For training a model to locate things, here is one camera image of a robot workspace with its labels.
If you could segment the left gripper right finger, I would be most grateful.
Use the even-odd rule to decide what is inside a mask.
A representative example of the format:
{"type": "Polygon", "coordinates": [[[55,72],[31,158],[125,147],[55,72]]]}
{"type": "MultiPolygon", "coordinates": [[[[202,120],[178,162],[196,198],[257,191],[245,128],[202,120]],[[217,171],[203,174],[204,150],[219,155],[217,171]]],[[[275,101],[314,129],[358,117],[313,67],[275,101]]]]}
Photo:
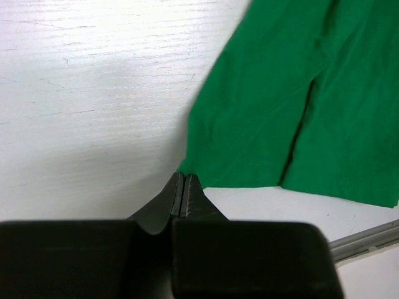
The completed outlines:
{"type": "Polygon", "coordinates": [[[194,174],[185,179],[179,217],[195,221],[228,221],[206,197],[199,178],[194,174]]]}

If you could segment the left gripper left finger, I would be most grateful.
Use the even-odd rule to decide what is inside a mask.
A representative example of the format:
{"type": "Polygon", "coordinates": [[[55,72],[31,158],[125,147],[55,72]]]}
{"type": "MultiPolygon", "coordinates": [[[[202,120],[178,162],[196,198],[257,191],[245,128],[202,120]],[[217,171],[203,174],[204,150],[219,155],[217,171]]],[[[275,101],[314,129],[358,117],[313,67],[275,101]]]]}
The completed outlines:
{"type": "Polygon", "coordinates": [[[180,214],[183,196],[183,173],[174,173],[161,192],[132,214],[134,221],[149,235],[161,234],[171,219],[180,214]]]}

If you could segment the green t shirt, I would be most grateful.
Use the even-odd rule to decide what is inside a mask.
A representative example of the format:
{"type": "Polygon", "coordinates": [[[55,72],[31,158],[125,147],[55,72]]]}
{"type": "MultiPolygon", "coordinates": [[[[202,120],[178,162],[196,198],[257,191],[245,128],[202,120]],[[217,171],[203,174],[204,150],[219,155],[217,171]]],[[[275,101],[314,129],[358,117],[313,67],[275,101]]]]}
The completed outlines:
{"type": "Polygon", "coordinates": [[[203,187],[398,204],[398,2],[252,1],[188,118],[203,187]]]}

